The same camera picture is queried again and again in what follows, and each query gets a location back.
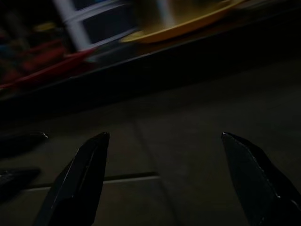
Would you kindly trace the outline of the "white rack frame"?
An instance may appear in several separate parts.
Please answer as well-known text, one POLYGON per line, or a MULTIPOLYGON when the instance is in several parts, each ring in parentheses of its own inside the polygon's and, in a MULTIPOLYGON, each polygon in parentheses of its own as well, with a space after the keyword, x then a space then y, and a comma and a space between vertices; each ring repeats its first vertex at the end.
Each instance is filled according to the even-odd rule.
POLYGON ((137 31, 129 0, 52 0, 77 50, 119 40, 137 31))

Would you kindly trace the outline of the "red plate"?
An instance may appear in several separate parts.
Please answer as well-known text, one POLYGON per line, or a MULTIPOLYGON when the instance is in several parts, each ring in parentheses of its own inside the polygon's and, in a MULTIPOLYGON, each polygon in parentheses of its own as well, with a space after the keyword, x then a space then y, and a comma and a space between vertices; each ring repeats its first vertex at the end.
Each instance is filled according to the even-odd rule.
POLYGON ((0 90, 28 89, 55 79, 62 79, 68 72, 79 68, 95 50, 95 48, 91 48, 66 55, 54 64, 28 73, 11 70, 0 79, 0 90))

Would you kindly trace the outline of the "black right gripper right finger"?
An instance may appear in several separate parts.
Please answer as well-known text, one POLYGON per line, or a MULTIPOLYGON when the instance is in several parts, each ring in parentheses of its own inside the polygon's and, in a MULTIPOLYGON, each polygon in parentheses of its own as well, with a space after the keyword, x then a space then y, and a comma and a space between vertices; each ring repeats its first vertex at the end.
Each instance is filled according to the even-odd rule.
POLYGON ((250 226, 301 226, 301 193, 250 141, 223 132, 231 180, 250 226))

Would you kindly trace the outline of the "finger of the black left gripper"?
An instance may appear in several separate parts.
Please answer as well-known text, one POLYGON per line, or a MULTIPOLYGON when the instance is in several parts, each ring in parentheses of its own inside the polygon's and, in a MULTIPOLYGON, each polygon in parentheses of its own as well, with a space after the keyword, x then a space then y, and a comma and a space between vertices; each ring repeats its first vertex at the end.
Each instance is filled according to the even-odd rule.
POLYGON ((47 140, 48 135, 40 131, 0 135, 0 157, 16 157, 30 152, 47 140))
POLYGON ((25 186, 39 174, 39 168, 0 169, 0 187, 25 186))

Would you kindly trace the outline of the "yellow round plate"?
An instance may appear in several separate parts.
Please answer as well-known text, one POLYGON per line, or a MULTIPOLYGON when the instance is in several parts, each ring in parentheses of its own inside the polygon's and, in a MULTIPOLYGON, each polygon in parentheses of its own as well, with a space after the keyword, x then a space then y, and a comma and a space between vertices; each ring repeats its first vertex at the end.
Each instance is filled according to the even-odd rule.
POLYGON ((246 0, 132 0, 139 30, 120 41, 156 43, 211 25, 246 0))

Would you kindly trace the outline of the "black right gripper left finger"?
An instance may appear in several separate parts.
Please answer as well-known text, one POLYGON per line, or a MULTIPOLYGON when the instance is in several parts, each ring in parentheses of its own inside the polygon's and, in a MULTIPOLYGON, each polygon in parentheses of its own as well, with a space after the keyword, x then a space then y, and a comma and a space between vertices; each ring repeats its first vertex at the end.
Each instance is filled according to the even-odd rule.
POLYGON ((87 140, 49 189, 32 226, 92 226, 100 201, 110 134, 87 140))

